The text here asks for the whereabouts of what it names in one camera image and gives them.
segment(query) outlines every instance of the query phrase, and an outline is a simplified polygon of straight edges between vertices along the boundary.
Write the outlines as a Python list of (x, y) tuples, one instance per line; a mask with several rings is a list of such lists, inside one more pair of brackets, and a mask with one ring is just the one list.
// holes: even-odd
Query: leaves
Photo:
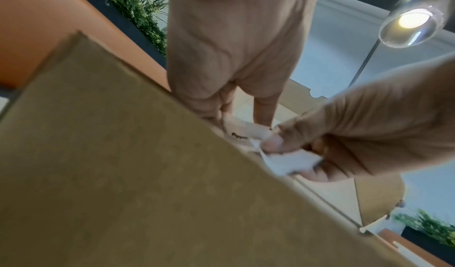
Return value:
[(414, 230), (423, 232), (439, 243), (455, 248), (455, 226), (442, 222), (419, 209), (416, 216), (398, 214), (393, 217)]
[(166, 29), (158, 26), (159, 14), (167, 7), (167, 0), (110, 0), (128, 18), (158, 51), (166, 55)]

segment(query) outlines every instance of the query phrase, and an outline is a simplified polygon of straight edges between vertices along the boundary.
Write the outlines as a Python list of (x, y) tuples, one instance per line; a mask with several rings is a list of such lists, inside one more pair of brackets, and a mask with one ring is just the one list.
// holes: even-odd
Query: orange surface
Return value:
[(169, 89), (166, 71), (86, 0), (0, 0), (0, 84), (19, 87), (69, 33), (81, 30)]

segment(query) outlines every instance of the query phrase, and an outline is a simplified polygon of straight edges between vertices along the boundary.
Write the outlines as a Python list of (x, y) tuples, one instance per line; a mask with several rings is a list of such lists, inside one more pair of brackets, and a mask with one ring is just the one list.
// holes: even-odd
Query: cardboard piece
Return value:
[(5, 267), (409, 264), (81, 34), (0, 116), (0, 226)]

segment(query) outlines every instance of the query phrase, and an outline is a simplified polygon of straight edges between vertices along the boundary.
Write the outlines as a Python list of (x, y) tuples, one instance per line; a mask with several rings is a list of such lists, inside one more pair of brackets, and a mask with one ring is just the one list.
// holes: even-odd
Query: cardboard box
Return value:
[(82, 34), (0, 117), (0, 265), (407, 266)]

